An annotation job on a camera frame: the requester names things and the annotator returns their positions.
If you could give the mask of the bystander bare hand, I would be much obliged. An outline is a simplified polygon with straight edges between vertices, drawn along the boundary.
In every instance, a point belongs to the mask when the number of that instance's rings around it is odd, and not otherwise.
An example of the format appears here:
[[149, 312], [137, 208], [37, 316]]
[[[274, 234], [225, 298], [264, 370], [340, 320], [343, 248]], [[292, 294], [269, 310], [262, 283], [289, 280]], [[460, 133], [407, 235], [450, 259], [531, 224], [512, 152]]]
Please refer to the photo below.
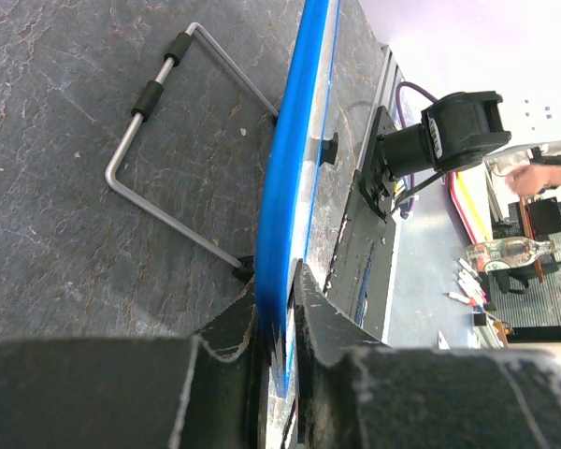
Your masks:
[[550, 183], [551, 175], [552, 169], [548, 166], [526, 165], [510, 172], [506, 183], [518, 196], [534, 196]]

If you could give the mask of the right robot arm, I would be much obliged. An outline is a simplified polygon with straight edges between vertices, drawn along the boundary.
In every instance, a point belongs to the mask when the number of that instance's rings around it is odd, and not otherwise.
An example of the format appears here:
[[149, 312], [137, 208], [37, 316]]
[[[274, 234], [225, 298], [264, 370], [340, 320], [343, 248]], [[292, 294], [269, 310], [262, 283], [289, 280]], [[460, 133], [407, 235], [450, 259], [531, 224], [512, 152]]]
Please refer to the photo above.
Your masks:
[[535, 147], [561, 162], [561, 96], [449, 94], [400, 130], [372, 127], [359, 191], [383, 221], [452, 172]]

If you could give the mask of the blue framed whiteboard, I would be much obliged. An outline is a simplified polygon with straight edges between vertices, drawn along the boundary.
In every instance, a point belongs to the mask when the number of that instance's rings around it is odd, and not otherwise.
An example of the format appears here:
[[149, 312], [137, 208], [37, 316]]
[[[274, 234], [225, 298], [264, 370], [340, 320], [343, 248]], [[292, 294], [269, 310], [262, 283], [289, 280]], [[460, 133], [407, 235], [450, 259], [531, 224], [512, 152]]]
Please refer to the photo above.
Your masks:
[[261, 198], [254, 257], [254, 293], [279, 396], [292, 379], [295, 333], [291, 291], [296, 266], [306, 260], [324, 127], [331, 93], [338, 1], [304, 5], [280, 105]]

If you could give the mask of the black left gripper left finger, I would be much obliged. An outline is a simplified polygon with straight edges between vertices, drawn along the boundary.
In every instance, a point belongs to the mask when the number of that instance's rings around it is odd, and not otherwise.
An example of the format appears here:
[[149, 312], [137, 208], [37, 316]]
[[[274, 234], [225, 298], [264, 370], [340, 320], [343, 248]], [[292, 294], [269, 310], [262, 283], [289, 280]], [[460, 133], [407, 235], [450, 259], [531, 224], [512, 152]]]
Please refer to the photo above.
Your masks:
[[253, 448], [251, 285], [193, 335], [0, 343], [0, 448]]

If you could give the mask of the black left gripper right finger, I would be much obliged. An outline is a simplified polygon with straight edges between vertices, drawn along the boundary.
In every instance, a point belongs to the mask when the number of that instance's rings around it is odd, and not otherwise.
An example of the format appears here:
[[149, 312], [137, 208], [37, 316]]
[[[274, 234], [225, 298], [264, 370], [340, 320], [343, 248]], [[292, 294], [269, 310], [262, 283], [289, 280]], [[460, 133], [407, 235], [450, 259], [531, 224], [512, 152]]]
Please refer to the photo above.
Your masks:
[[561, 448], [561, 362], [537, 350], [394, 349], [294, 278], [308, 448]]

